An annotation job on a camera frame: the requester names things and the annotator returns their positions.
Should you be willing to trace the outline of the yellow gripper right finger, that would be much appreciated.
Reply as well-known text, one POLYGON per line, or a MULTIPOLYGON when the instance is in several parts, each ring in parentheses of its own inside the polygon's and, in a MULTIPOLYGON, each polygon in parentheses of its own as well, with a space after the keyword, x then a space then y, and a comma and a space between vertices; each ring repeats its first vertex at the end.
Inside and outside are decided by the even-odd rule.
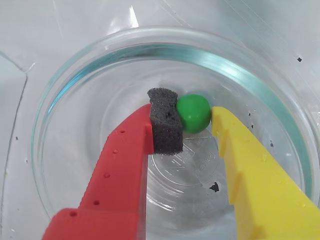
POLYGON ((320 210, 228 109, 212 108, 239 240, 317 240, 320 210))

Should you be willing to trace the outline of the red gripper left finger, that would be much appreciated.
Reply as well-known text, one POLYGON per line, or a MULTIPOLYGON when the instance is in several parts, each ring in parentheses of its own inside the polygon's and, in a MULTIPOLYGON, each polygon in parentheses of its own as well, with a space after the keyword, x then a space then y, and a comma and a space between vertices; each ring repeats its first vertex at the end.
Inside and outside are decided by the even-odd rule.
POLYGON ((178 95, 148 91, 150 102, 129 115, 107 137, 77 208, 64 208, 50 221, 45 240, 144 240, 148 156, 183 150, 178 95))

